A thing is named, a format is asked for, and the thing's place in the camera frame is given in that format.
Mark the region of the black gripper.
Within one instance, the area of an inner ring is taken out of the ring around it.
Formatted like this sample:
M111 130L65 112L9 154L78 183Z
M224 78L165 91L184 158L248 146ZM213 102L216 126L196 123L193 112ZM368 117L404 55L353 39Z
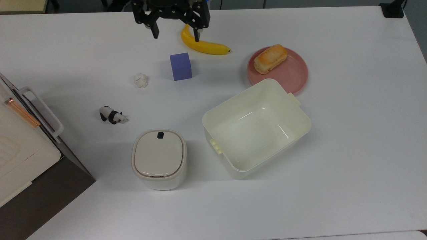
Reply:
M200 33L209 27L209 2L189 2L188 0L132 0L135 22L145 25L157 39L158 18L180 19L193 28L195 41L200 40Z

